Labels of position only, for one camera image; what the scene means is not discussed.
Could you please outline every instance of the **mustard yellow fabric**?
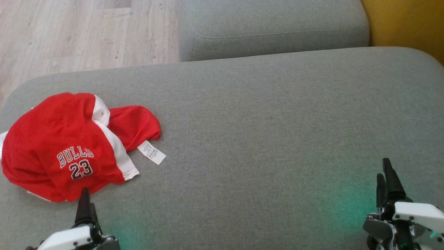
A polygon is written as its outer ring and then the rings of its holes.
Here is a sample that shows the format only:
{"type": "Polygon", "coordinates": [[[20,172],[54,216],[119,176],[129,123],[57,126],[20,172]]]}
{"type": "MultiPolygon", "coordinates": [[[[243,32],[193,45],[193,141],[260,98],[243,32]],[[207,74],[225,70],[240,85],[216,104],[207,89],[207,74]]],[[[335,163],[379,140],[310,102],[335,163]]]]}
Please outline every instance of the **mustard yellow fabric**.
{"type": "Polygon", "coordinates": [[[370,46],[422,50],[444,65],[444,0],[361,0],[370,46]]]}

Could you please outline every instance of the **gray sofa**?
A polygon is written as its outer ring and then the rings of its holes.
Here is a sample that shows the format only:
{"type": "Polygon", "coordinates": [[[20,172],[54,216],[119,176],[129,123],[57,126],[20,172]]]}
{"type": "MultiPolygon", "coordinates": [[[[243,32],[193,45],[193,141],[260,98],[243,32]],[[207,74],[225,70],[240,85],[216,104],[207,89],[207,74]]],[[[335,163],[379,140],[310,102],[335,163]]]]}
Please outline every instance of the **gray sofa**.
{"type": "MultiPolygon", "coordinates": [[[[129,249],[366,249],[383,157],[408,196],[444,207],[444,68],[408,48],[345,48],[39,77],[0,113],[0,131],[44,98],[91,92],[143,105],[163,135],[160,166],[91,196],[129,249]]],[[[68,229],[50,203],[0,176],[0,249],[68,229]]]]}
{"type": "Polygon", "coordinates": [[[360,0],[182,0],[181,61],[369,44],[360,0]]]}

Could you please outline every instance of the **wooden floor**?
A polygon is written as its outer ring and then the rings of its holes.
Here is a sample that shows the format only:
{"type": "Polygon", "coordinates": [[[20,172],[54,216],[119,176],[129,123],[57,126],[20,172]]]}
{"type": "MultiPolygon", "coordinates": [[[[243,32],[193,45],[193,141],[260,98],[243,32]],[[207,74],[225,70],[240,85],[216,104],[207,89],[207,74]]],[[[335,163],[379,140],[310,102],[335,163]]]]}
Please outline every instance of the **wooden floor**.
{"type": "Polygon", "coordinates": [[[0,0],[0,108],[34,77],[178,62],[179,0],[0,0]]]}

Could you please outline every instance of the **red garment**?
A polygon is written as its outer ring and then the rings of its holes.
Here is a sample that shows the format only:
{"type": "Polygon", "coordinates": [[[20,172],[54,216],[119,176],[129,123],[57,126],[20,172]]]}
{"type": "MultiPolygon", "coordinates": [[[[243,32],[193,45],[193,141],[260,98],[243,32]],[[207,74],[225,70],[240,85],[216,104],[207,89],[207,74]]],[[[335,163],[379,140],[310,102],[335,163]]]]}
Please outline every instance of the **red garment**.
{"type": "Polygon", "coordinates": [[[159,121],[142,106],[108,110],[93,94],[62,93],[11,127],[1,165],[10,182],[33,194],[72,202],[84,187],[94,193],[139,174],[125,149],[157,140],[160,133],[159,121]]]}

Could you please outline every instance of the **care tag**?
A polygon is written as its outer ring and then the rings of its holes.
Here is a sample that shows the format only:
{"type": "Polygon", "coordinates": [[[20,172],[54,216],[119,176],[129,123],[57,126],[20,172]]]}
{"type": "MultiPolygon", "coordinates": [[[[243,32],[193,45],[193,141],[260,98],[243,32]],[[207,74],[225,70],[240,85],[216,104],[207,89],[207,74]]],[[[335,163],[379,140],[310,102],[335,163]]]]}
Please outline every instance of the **care tag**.
{"type": "Polygon", "coordinates": [[[151,145],[149,141],[142,142],[137,149],[157,165],[159,165],[165,159],[165,157],[167,157],[164,153],[160,152],[157,148],[151,145]]]}

